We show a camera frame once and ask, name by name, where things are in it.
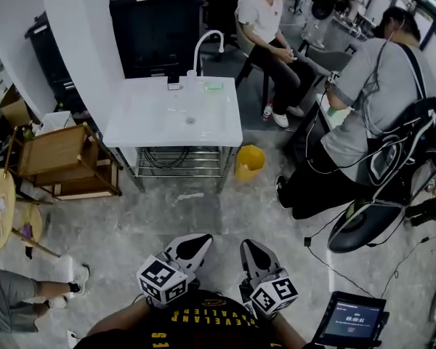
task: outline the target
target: faucet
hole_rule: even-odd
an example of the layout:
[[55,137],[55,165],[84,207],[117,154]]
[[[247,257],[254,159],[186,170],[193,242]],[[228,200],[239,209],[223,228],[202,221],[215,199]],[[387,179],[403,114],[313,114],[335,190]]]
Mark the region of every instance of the faucet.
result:
[[201,39],[198,41],[197,45],[195,46],[195,52],[194,52],[194,69],[191,71],[189,70],[187,74],[191,73],[191,75],[198,75],[197,74],[197,59],[198,59],[198,50],[200,49],[203,41],[208,38],[210,35],[213,35],[214,33],[217,33],[221,37],[221,43],[219,45],[218,52],[223,53],[225,51],[225,37],[223,36],[223,33],[218,30],[211,30],[207,32],[205,35],[201,37]]

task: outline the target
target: white sink table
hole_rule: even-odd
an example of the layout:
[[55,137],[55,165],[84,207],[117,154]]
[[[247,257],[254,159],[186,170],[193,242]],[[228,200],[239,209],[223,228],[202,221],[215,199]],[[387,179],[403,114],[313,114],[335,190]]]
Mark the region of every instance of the white sink table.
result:
[[[215,177],[220,179],[221,191],[242,143],[235,81],[181,77],[179,84],[181,89],[168,90],[163,76],[124,80],[103,142],[112,148],[142,191],[142,178],[152,176]],[[179,167],[154,174],[155,168],[146,163],[146,149],[167,163],[174,154],[180,155],[181,147],[188,147],[188,155]],[[119,148],[137,148],[135,167],[128,167]]]

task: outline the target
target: black t-shirt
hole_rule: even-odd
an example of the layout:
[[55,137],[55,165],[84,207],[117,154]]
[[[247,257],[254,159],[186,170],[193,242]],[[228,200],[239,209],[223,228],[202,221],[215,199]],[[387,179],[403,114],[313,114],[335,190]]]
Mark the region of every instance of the black t-shirt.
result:
[[133,330],[112,330],[80,341],[90,348],[283,348],[267,322],[238,302],[207,291],[188,292],[165,310],[154,310]]

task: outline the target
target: backpack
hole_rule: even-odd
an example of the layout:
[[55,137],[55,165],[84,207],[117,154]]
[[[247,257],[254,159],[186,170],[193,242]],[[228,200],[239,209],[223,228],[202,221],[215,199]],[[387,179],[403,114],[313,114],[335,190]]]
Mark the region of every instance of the backpack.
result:
[[381,136],[368,134],[368,174],[379,187],[374,199],[408,206],[436,173],[436,97],[428,97],[419,61],[406,45],[417,88],[417,101],[409,105]]

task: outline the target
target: black case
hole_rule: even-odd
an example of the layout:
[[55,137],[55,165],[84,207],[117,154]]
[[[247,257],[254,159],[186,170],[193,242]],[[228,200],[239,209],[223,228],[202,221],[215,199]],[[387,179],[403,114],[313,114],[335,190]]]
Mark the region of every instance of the black case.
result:
[[86,110],[63,62],[46,12],[35,19],[24,37],[31,40],[37,60],[58,103],[71,112]]
[[199,40],[201,0],[110,0],[127,79],[185,76]]

